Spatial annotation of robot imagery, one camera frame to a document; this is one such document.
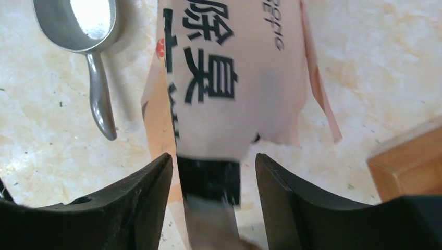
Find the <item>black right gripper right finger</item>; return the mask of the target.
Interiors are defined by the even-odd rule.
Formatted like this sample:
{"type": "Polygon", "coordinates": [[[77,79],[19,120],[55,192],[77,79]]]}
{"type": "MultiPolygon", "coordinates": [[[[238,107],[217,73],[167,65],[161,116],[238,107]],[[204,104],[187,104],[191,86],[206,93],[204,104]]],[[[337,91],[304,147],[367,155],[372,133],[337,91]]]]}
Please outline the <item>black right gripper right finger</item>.
{"type": "Polygon", "coordinates": [[[356,202],[259,153],[255,169],[269,249],[441,249],[441,196],[356,202]]]}

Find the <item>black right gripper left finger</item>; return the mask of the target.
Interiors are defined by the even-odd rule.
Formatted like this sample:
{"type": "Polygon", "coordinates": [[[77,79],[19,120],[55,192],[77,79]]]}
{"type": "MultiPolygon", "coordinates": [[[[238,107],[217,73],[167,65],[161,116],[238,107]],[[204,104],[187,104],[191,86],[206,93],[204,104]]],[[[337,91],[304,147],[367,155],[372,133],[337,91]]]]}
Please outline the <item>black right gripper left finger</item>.
{"type": "Polygon", "coordinates": [[[158,249],[173,175],[164,153],[69,204],[1,200],[1,249],[158,249]]]}

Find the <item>grey metal scoop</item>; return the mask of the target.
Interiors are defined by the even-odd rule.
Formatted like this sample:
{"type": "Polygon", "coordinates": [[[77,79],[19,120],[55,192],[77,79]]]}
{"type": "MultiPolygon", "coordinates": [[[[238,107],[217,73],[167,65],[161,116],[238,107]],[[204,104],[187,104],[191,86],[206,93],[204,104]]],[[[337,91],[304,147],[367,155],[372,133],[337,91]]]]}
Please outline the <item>grey metal scoop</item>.
{"type": "Polygon", "coordinates": [[[101,52],[114,44],[119,35],[117,1],[34,0],[33,9],[42,33],[53,44],[86,57],[93,119],[108,140],[115,140],[117,133],[101,52]]]}

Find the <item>orange cat litter bag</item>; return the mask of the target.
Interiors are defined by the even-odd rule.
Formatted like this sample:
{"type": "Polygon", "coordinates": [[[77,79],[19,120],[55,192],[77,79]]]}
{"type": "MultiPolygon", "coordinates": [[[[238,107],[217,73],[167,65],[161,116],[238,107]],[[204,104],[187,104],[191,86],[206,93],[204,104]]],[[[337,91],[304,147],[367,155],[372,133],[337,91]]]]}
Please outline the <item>orange cat litter bag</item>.
{"type": "Polygon", "coordinates": [[[256,249],[238,233],[240,163],[259,140],[299,145],[306,88],[342,138],[304,1],[158,1],[141,104],[152,157],[173,154],[191,249],[256,249]]]}

